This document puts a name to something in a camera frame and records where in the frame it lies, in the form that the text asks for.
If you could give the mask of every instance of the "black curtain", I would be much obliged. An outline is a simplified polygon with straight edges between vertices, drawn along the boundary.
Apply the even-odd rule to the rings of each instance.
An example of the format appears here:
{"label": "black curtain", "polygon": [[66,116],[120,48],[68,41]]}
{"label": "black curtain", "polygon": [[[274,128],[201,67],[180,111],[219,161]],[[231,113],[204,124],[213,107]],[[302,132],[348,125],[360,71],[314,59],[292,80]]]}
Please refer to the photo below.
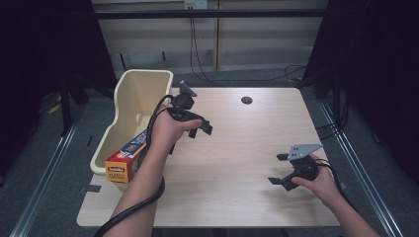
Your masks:
{"label": "black curtain", "polygon": [[114,88],[117,80],[98,21],[78,14],[94,12],[90,0],[3,1],[1,6],[3,177],[36,126],[41,99],[58,92],[63,77],[77,78],[80,87],[104,89]]}

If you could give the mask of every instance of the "cardboard box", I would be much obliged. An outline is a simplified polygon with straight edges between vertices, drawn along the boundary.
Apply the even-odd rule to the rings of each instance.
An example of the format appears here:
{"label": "cardboard box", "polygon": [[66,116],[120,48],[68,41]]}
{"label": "cardboard box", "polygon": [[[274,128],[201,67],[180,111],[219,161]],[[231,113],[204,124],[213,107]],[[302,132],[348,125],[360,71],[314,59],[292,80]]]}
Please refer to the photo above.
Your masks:
{"label": "cardboard box", "polygon": [[106,178],[110,182],[129,183],[145,156],[144,130],[105,161]]}

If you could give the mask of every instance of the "small black circle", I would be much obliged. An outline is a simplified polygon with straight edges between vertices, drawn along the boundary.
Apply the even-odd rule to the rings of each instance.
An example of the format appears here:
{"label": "small black circle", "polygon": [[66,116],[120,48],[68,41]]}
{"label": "small black circle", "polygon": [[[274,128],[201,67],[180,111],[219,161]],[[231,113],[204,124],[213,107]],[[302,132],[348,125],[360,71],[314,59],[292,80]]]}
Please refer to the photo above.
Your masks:
{"label": "small black circle", "polygon": [[243,97],[243,98],[241,98],[241,102],[243,104],[250,105],[250,104],[252,104],[253,100],[250,97]]}

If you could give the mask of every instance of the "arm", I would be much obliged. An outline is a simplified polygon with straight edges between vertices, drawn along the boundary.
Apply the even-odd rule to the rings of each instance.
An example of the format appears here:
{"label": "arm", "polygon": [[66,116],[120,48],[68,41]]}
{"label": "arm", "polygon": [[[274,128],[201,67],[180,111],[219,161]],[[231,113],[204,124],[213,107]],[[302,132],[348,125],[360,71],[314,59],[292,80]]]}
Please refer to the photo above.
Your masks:
{"label": "arm", "polygon": [[[160,186],[164,165],[172,145],[183,132],[201,125],[200,120],[179,122],[166,112],[161,113],[152,130],[150,149],[135,177],[121,197],[112,216],[152,196]],[[157,202],[141,209],[110,229],[105,236],[151,236]]]}
{"label": "arm", "polygon": [[333,212],[349,237],[378,236],[367,221],[339,194],[333,177],[326,167],[319,167],[319,174],[314,181],[300,177],[294,177],[292,181],[310,189]]}

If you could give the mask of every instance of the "yellow object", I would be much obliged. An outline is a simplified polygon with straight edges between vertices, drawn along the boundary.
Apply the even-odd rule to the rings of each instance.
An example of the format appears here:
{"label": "yellow object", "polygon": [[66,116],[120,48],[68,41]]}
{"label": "yellow object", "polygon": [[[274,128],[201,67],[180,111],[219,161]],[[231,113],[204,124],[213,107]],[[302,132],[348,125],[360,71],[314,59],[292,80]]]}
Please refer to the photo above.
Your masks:
{"label": "yellow object", "polygon": [[144,130],[105,161],[108,181],[127,184],[132,180],[145,155],[146,135]]}
{"label": "yellow object", "polygon": [[105,161],[147,128],[155,107],[171,94],[173,73],[166,70],[125,72],[115,89],[115,118],[90,162],[96,175],[105,176]]}

